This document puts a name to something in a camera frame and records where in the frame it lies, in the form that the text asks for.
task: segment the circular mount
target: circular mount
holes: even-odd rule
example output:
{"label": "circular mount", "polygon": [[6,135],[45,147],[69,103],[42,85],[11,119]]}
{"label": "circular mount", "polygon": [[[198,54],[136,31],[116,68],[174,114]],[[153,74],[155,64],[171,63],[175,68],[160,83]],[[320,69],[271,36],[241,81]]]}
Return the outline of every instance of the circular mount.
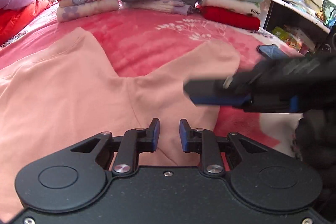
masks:
{"label": "circular mount", "polygon": [[[16,176],[16,192],[25,207],[69,212],[90,202],[103,190],[105,171],[94,160],[81,161],[78,157],[74,164],[50,166],[46,160],[50,156],[25,166]],[[69,160],[60,158],[57,162]]]}
{"label": "circular mount", "polygon": [[293,211],[309,206],[319,196],[318,173],[279,152],[248,154],[231,171],[234,191],[248,203],[271,211]]}

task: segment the black cloth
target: black cloth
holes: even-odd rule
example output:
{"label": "black cloth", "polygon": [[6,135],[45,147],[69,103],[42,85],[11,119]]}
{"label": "black cloth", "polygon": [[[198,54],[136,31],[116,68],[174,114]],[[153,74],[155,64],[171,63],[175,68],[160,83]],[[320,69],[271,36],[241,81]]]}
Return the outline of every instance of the black cloth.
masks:
{"label": "black cloth", "polygon": [[322,193],[315,209],[327,220],[336,220],[336,111],[310,110],[295,131],[303,162],[320,174]]}

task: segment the lilac flower print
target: lilac flower print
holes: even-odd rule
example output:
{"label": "lilac flower print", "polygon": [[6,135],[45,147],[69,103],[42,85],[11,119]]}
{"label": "lilac flower print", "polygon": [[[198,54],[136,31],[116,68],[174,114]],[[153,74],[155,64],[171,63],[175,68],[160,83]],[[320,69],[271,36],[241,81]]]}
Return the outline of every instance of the lilac flower print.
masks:
{"label": "lilac flower print", "polygon": [[79,13],[77,13],[77,6],[68,6],[64,8],[64,13],[62,17],[64,20],[73,20],[80,17]]}

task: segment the box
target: box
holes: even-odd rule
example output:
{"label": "box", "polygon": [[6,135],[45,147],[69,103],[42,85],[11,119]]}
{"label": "box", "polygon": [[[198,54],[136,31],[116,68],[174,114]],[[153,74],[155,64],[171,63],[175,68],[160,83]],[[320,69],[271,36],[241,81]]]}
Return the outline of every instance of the box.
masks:
{"label": "box", "polygon": [[292,27],[290,29],[290,32],[293,34],[293,36],[295,36],[295,38],[299,39],[304,44],[306,44],[311,51],[314,51],[315,49],[314,42],[300,28]]}
{"label": "box", "polygon": [[278,37],[283,42],[286,42],[290,38],[290,34],[278,26],[274,28],[274,30],[272,31],[272,34],[274,34],[276,37]]}

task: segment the bed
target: bed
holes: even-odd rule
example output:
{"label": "bed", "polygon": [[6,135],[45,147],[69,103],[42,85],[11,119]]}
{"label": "bed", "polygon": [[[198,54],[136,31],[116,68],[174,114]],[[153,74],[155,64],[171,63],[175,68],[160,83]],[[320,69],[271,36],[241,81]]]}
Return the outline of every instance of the bed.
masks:
{"label": "bed", "polygon": [[[147,75],[193,50],[203,42],[221,40],[240,54],[239,69],[251,68],[261,56],[256,47],[276,44],[288,55],[299,55],[282,41],[260,29],[250,32],[205,20],[199,14],[182,16],[151,10],[121,9],[66,23],[58,23],[54,5],[42,12],[16,37],[0,48],[0,69],[43,50],[76,27],[91,32],[122,77]],[[240,132],[288,155],[292,134],[301,116],[297,114],[244,113],[221,107],[214,132],[226,136]],[[0,215],[8,221],[12,214]]]}

